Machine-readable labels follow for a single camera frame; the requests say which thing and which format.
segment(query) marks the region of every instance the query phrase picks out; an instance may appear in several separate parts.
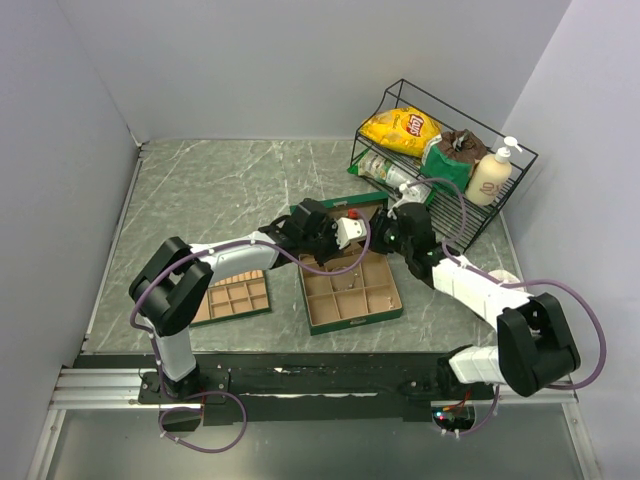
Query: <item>plastic bottle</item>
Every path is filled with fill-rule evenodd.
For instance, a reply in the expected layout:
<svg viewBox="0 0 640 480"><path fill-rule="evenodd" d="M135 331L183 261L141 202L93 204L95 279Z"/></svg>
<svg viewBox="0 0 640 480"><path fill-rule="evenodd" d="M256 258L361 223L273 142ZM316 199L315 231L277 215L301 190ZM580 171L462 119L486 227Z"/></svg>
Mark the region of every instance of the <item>plastic bottle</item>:
<svg viewBox="0 0 640 480"><path fill-rule="evenodd" d="M387 172L387 185L393 188L399 188L407 182L413 183L415 181L416 179L414 177L395 165L391 165L389 167L389 171ZM411 190L417 193L416 198L420 203L426 202L429 194L431 193L431 188L424 184L414 185L411 187Z"/></svg>
<svg viewBox="0 0 640 480"><path fill-rule="evenodd" d="M518 141L513 137L505 137L504 144L506 146L500 147L495 154L490 153L482 157L469 181L465 195L476 205L489 205L493 202L511 175L509 147L515 147L522 152Z"/></svg>

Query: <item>white pump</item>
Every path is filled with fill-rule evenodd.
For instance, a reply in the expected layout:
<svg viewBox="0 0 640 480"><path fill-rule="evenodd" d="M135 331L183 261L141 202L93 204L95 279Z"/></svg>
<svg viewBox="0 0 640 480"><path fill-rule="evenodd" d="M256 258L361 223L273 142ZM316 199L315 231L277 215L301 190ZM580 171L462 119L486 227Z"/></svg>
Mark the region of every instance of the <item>white pump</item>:
<svg viewBox="0 0 640 480"><path fill-rule="evenodd" d="M522 153L522 148L518 145L518 140L515 137L504 137L504 144L506 147L500 147L498 152L496 153L496 161L500 163L505 163L509 161L509 157L511 156L511 148L517 148L520 153Z"/></svg>

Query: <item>green bag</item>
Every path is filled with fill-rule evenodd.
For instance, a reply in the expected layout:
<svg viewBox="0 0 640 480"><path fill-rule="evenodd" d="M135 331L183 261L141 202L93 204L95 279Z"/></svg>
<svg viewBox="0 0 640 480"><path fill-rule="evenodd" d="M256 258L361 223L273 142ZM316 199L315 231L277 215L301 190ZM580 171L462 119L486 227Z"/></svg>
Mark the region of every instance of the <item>green bag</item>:
<svg viewBox="0 0 640 480"><path fill-rule="evenodd" d="M476 163L487 154L482 141L468 130L443 132L425 148L420 172L431 178L446 178L464 193ZM434 184L436 190L454 193L445 184Z"/></svg>

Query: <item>pump bottle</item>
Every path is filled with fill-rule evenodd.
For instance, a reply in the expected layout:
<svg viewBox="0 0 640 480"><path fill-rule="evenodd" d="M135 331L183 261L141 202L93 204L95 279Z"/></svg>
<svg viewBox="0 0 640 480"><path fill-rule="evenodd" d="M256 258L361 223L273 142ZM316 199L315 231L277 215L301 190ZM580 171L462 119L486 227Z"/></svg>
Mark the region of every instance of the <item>pump bottle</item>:
<svg viewBox="0 0 640 480"><path fill-rule="evenodd" d="M509 179L511 175L509 147L515 147L522 152L522 148L514 137L505 137L504 144L505 146L500 147L495 154L490 153L482 157L469 181L465 195L476 205L489 205L493 202Z"/></svg>

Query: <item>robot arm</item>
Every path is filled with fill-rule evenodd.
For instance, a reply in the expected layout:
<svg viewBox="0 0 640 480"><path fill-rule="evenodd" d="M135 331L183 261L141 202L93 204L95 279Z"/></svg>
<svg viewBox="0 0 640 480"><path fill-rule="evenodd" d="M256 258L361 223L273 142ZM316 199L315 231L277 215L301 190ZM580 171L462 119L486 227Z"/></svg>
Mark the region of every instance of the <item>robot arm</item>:
<svg viewBox="0 0 640 480"><path fill-rule="evenodd" d="M294 258L313 255L323 265L366 236L364 220L333 219L321 203L305 199L292 215L239 239L191 246L179 237L165 241L129 287L135 302L167 267L192 253L209 252L174 270L179 280L161 281L141 308L144 324L153 332L150 335L157 357L162 359L159 366L169 394L184 398L199 390L199 368L188 327L210 284L250 270L270 270L290 263L282 252ZM225 248L217 251L216 247L222 245Z"/></svg>
<svg viewBox="0 0 640 480"><path fill-rule="evenodd" d="M209 251L176 269L176 283L164 279L141 308L156 340L168 392L184 398L200 387L188 327L210 284L290 263L282 252L294 258L310 254L322 265L351 242L363 240L366 228L363 220L334 219L322 204L305 199L291 216L231 242L189 246L177 237L167 240L131 284L134 301L168 266L191 253ZM416 278L456 298L497 331L497 347L465 346L441 359L439 383L444 390L460 383L506 383L529 396L578 368L580 357L558 301L548 294L533 297L505 289L466 269L465 257L456 257L460 264L447 258L423 204L405 201L391 210L379 209L369 233L372 251L401 254Z"/></svg>

